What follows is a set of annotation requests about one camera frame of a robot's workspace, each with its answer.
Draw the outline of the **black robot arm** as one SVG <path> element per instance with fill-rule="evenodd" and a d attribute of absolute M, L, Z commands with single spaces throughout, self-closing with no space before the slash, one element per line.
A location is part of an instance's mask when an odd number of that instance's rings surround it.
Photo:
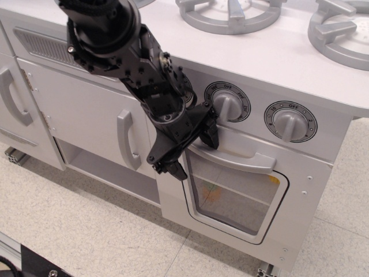
<path fill-rule="evenodd" d="M 192 90 L 182 67 L 162 51 L 133 1 L 58 1 L 67 15 L 68 51 L 91 74 L 118 78 L 156 129 L 147 161 L 178 180 L 178 159 L 196 139 L 217 149 L 217 116 L 208 102 L 185 103 Z"/>

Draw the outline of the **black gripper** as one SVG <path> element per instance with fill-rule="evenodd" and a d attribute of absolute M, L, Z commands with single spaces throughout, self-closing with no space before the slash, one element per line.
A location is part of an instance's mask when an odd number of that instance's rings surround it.
<path fill-rule="evenodd" d="M 209 102 L 189 110 L 184 108 L 176 118 L 153 124 L 156 140 L 147 162 L 159 174 L 170 173 L 180 181 L 186 180 L 187 174 L 178 159 L 196 139 L 213 149 L 219 147 L 217 114 Z"/>

